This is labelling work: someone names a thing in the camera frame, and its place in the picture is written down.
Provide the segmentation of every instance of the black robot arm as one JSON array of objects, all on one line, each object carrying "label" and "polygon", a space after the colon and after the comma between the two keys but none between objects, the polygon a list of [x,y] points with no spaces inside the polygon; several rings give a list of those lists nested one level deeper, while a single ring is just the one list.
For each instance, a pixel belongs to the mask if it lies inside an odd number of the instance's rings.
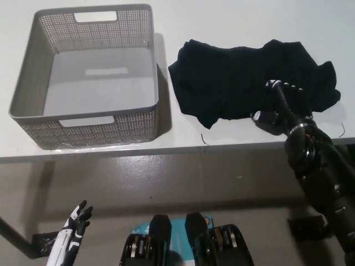
[{"label": "black robot arm", "polygon": [[[313,121],[302,89],[270,81],[273,115],[258,113],[254,120],[282,128],[285,151],[312,207],[323,214],[345,252],[347,265],[355,265],[355,171]],[[289,106],[287,99],[296,104]]]}]

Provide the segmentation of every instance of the black cloth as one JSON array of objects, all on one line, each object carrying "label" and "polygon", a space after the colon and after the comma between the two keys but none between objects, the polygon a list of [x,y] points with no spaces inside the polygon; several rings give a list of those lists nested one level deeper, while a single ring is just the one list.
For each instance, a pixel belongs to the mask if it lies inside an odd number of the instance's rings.
[{"label": "black cloth", "polygon": [[300,42],[272,40],[260,49],[222,49],[186,42],[169,66],[181,112],[206,128],[222,119],[242,119],[259,110],[275,110],[268,80],[303,88],[312,111],[321,112],[340,99],[331,62],[317,65]]}]

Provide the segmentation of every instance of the gray plastic basket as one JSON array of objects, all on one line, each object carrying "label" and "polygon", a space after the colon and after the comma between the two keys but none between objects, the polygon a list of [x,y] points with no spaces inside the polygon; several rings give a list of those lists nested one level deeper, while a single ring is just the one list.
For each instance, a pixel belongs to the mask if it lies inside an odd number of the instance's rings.
[{"label": "gray plastic basket", "polygon": [[158,100],[149,5],[35,14],[9,113],[41,148],[151,141]]}]

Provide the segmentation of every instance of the robotic hand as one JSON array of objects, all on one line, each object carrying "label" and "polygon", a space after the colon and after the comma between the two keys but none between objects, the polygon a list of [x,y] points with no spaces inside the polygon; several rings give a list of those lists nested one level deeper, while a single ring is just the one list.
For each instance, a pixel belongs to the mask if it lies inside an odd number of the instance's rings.
[{"label": "robotic hand", "polygon": [[[186,216],[185,230],[196,266],[254,265],[242,233],[234,224],[208,229],[205,218],[195,212]],[[165,266],[171,231],[168,216],[155,215],[149,224],[148,235],[128,236],[119,265]]]},{"label": "robotic hand", "polygon": [[346,264],[355,265],[355,171],[313,121],[302,89],[280,80],[270,80],[268,89],[277,111],[251,117],[262,129],[287,135],[288,163],[312,207],[328,221]]},{"label": "robotic hand", "polygon": [[80,203],[69,216],[49,255],[47,266],[72,266],[78,254],[85,229],[90,225],[93,207],[84,209],[87,201]]}]

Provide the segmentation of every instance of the teal box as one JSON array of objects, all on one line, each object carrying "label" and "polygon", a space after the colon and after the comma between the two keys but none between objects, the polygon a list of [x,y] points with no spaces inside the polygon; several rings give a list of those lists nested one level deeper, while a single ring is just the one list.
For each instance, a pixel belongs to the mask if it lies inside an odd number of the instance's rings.
[{"label": "teal box", "polygon": [[[213,227],[212,217],[204,216],[207,227]],[[194,266],[194,255],[192,253],[185,230],[185,219],[171,219],[171,240],[169,247],[168,266]],[[141,223],[132,230],[132,234],[148,234],[149,223]]]}]

